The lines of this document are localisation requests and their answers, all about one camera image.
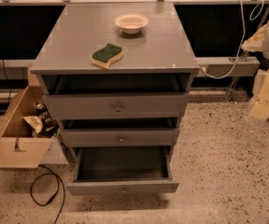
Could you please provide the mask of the grey bottom drawer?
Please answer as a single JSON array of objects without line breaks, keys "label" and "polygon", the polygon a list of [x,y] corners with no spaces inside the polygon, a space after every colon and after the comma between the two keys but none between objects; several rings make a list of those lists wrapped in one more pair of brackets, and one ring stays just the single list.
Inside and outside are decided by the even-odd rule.
[{"label": "grey bottom drawer", "polygon": [[84,147],[78,150],[72,195],[174,193],[170,148]]}]

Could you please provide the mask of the grey drawer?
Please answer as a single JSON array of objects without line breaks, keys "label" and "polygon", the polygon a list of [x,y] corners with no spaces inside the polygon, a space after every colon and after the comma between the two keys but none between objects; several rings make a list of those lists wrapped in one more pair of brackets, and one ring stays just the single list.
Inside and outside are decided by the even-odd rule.
[{"label": "grey drawer", "polygon": [[51,116],[69,119],[172,118],[185,112],[187,94],[45,95]]},{"label": "grey drawer", "polygon": [[78,150],[72,195],[174,193],[170,148],[84,147]]},{"label": "grey drawer", "polygon": [[146,147],[172,146],[179,128],[75,129],[60,130],[68,147]]}]

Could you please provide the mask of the grey middle drawer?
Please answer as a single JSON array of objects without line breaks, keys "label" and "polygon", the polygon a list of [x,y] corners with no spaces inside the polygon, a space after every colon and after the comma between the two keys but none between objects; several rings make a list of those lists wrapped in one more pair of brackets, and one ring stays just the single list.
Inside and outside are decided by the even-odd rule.
[{"label": "grey middle drawer", "polygon": [[179,128],[75,129],[60,130],[68,147],[146,147],[172,146]]}]

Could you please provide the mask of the grey wooden drawer cabinet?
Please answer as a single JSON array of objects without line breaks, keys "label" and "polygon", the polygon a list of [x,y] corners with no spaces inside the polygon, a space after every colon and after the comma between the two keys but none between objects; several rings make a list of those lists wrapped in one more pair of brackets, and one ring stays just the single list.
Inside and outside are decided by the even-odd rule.
[{"label": "grey wooden drawer cabinet", "polygon": [[[137,34],[125,34],[115,19],[126,13],[145,15],[149,24]],[[122,57],[105,69],[92,63],[92,55],[107,43],[122,47]],[[70,4],[31,71],[44,96],[186,93],[188,99],[198,64],[171,3]],[[60,130],[167,129],[179,128],[184,113],[172,118],[56,121]]]}]

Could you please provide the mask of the grey top drawer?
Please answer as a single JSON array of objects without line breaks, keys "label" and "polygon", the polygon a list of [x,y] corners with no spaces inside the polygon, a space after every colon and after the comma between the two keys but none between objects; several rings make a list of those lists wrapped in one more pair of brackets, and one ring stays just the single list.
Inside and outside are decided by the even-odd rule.
[{"label": "grey top drawer", "polygon": [[45,95],[51,116],[69,119],[172,118],[185,112],[187,94]]}]

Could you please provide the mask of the white paper bowl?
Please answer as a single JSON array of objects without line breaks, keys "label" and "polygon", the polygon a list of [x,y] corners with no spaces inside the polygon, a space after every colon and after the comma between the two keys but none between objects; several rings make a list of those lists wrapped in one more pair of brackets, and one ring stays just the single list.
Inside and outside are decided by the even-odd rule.
[{"label": "white paper bowl", "polygon": [[139,33],[149,24],[149,19],[142,14],[126,13],[121,14],[115,19],[115,24],[128,35]]}]

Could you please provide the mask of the green yellow sponge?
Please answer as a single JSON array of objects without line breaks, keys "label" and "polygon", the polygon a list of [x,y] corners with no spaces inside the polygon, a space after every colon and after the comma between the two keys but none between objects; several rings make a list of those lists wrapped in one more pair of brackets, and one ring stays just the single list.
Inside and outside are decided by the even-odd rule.
[{"label": "green yellow sponge", "polygon": [[107,43],[102,49],[97,50],[92,55],[92,63],[108,69],[111,64],[122,57],[122,47]]}]

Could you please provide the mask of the trash in cardboard box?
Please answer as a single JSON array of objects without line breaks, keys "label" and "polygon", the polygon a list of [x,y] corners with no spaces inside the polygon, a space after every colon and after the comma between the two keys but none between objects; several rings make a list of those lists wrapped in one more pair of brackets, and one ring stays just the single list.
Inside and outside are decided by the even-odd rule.
[{"label": "trash in cardboard box", "polygon": [[51,138],[58,134],[59,126],[43,104],[36,106],[36,115],[26,116],[23,120],[30,126],[33,137]]}]

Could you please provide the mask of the open cardboard box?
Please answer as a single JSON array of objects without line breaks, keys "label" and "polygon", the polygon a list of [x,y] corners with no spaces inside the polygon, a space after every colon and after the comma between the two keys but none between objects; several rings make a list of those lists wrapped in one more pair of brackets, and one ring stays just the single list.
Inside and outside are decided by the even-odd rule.
[{"label": "open cardboard box", "polygon": [[23,119],[37,114],[43,91],[36,75],[27,66],[28,85],[10,102],[0,120],[0,168],[36,168],[46,156],[52,138],[33,137],[31,126]]}]

